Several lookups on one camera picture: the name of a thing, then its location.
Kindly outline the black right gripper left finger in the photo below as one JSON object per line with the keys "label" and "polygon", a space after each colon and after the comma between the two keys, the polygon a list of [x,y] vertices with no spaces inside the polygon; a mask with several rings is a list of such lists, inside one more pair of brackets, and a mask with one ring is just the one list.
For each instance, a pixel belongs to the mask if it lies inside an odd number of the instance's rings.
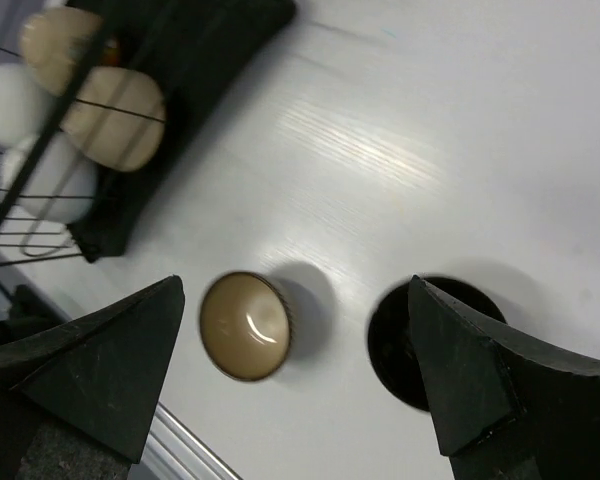
{"label": "black right gripper left finger", "polygon": [[180,329],[168,276],[0,345],[0,479],[125,479],[141,456]]}

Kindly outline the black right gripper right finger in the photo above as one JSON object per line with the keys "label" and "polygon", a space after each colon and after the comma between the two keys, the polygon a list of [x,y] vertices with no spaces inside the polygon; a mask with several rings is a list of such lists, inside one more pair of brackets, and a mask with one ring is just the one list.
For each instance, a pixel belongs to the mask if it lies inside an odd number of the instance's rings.
{"label": "black right gripper right finger", "polygon": [[411,342],[457,479],[600,479],[600,360],[481,314],[419,277]]}

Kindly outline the beige bowl black inside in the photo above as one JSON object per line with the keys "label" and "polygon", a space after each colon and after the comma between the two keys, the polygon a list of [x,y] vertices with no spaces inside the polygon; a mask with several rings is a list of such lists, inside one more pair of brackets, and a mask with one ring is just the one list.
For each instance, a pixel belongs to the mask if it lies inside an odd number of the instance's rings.
{"label": "beige bowl black inside", "polygon": [[[424,280],[480,313],[506,321],[496,303],[475,286],[441,275],[426,275]],[[367,350],[382,385],[398,400],[427,412],[429,404],[410,335],[409,286],[408,280],[398,283],[379,301],[367,329]]]}

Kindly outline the tan bowl dark rim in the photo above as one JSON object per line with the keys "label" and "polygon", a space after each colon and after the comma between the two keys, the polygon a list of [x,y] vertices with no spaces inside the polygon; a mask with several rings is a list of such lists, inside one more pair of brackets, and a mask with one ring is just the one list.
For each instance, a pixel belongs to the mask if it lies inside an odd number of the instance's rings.
{"label": "tan bowl dark rim", "polygon": [[293,296],[271,276],[237,270],[217,276],[198,309],[205,353],[224,375],[254,383],[274,375],[293,345]]}

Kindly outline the white ceramic bowl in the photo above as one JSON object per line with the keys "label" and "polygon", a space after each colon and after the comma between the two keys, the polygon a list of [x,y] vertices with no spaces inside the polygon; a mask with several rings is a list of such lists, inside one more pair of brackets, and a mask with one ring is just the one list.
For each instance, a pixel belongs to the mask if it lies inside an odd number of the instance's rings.
{"label": "white ceramic bowl", "polygon": [[58,132],[15,204],[35,218],[68,225],[92,207],[97,180],[96,163],[76,149],[65,133]]}

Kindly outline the cream bowl brown base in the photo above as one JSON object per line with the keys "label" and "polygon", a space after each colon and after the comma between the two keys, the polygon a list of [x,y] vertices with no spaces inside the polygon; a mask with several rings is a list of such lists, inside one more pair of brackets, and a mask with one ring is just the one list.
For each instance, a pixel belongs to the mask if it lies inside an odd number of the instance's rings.
{"label": "cream bowl brown base", "polygon": [[120,172],[141,169],[165,131],[162,91],[148,75],[96,67],[61,122],[71,142],[91,160]]}

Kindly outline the pale blue white bowl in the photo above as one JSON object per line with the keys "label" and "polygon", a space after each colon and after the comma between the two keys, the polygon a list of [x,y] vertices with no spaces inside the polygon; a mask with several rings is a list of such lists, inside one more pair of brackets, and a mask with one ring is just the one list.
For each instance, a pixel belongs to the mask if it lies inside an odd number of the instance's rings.
{"label": "pale blue white bowl", "polygon": [[55,98],[22,64],[0,64],[0,145],[10,148],[38,132]]}

